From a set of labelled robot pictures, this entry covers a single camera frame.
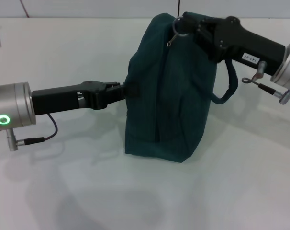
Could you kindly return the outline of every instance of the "bag handle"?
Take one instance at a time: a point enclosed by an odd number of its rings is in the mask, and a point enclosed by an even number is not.
[[[211,99],[211,101],[213,101],[216,104],[224,104],[226,101],[228,101],[229,98],[235,93],[239,84],[234,66],[232,64],[232,60],[226,59],[225,63],[229,75],[229,88],[227,89],[223,97],[218,98],[213,92],[208,92],[204,90],[204,88],[201,86],[202,84],[198,80],[196,80],[197,82],[192,81],[193,85],[195,85],[201,92],[206,94]]]

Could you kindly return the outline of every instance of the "green led ring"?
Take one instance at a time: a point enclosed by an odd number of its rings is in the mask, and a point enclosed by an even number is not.
[[[7,115],[0,115],[0,124],[1,125],[6,125],[10,122],[10,118]]]

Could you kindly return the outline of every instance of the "teal fabric bag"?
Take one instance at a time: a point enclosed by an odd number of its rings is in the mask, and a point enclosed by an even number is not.
[[[189,13],[198,20],[203,15]],[[138,85],[138,97],[126,97],[125,152],[132,155],[183,162],[198,146],[210,102],[226,102],[238,80],[226,60],[229,89],[222,98],[213,94],[216,63],[193,42],[193,36],[174,36],[169,14],[156,16],[131,58],[125,85]]]

